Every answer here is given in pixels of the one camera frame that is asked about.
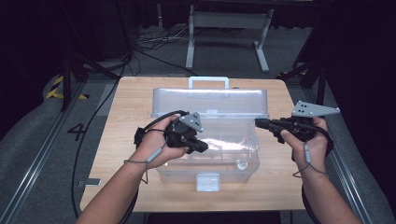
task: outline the handheld controller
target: handheld controller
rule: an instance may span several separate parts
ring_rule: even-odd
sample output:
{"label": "handheld controller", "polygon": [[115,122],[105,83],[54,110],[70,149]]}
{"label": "handheld controller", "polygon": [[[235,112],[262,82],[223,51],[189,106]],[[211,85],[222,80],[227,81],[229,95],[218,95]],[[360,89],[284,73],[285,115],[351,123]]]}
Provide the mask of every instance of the handheld controller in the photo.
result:
{"label": "handheld controller", "polygon": [[178,119],[172,121],[164,130],[164,138],[166,145],[169,147],[187,147],[187,154],[193,151],[204,152],[208,149],[207,143],[196,138],[197,132],[201,133],[204,128],[201,124],[201,118],[197,112],[190,114],[182,110],[168,113],[160,118],[152,121],[146,128],[138,128],[134,135],[134,143],[138,147],[143,140],[149,128],[166,117],[174,114],[180,114]]}
{"label": "handheld controller", "polygon": [[285,140],[280,135],[282,130],[289,131],[302,142],[309,141],[314,138],[316,132],[320,132],[325,135],[328,140],[326,151],[327,156],[333,148],[333,141],[325,130],[314,125],[313,117],[321,117],[337,113],[340,113],[340,109],[338,107],[331,108],[299,101],[294,107],[290,118],[255,119],[255,125],[258,128],[266,129],[273,133],[274,137],[277,138],[277,141],[282,144],[285,143]]}

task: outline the aluminum rail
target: aluminum rail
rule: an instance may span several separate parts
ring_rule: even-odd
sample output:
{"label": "aluminum rail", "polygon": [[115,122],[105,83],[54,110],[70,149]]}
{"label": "aluminum rail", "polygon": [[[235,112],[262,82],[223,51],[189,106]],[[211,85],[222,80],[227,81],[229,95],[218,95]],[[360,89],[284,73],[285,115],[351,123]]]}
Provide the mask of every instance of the aluminum rail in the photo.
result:
{"label": "aluminum rail", "polygon": [[34,161],[31,166],[25,173],[22,182],[20,183],[18,189],[15,191],[14,196],[9,202],[5,212],[0,217],[0,224],[12,223],[21,210],[24,201],[26,200],[30,190],[32,189],[35,181],[37,180],[48,156],[50,155],[53,145],[56,142],[56,139],[59,135],[60,130],[64,126],[64,123],[70,114],[70,111],[77,101],[78,97],[81,95],[82,90],[84,89],[85,83],[78,82],[72,94],[72,100],[69,106],[66,108],[64,112],[61,112],[58,118],[55,120],[52,125],[49,134],[44,141],[42,147],[37,152]]}

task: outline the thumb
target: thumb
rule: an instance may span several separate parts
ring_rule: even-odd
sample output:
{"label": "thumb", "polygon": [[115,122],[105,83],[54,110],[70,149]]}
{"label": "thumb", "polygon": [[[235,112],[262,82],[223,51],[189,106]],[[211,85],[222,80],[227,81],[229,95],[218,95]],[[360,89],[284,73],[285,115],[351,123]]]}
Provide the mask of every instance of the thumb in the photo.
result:
{"label": "thumb", "polygon": [[280,135],[282,135],[282,138],[285,140],[286,143],[289,144],[289,146],[291,146],[291,148],[295,149],[302,146],[302,142],[289,131],[282,130],[282,132],[280,132]]}

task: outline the white handle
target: white handle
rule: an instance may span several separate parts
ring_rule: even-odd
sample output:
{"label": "white handle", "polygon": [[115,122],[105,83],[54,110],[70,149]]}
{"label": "white handle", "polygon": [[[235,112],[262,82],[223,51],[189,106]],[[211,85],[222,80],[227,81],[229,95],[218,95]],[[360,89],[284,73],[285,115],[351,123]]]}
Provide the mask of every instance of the white handle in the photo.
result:
{"label": "white handle", "polygon": [[189,89],[192,89],[193,81],[223,81],[224,89],[230,89],[230,80],[227,77],[190,77]]}

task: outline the yellow tape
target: yellow tape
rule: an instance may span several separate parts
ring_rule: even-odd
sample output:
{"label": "yellow tape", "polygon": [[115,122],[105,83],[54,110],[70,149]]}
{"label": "yellow tape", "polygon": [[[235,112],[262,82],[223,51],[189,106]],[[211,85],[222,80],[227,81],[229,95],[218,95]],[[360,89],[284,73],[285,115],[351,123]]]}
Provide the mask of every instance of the yellow tape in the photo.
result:
{"label": "yellow tape", "polygon": [[[49,90],[49,93],[47,93],[47,97],[46,98],[58,98],[58,99],[63,99],[64,95],[62,93],[56,93],[56,91],[58,90],[59,85],[61,84],[61,82],[64,80],[64,76],[59,75],[58,78],[56,78],[56,80],[53,82],[52,87]],[[90,98],[89,94],[81,94],[78,99],[80,100],[87,100]]]}

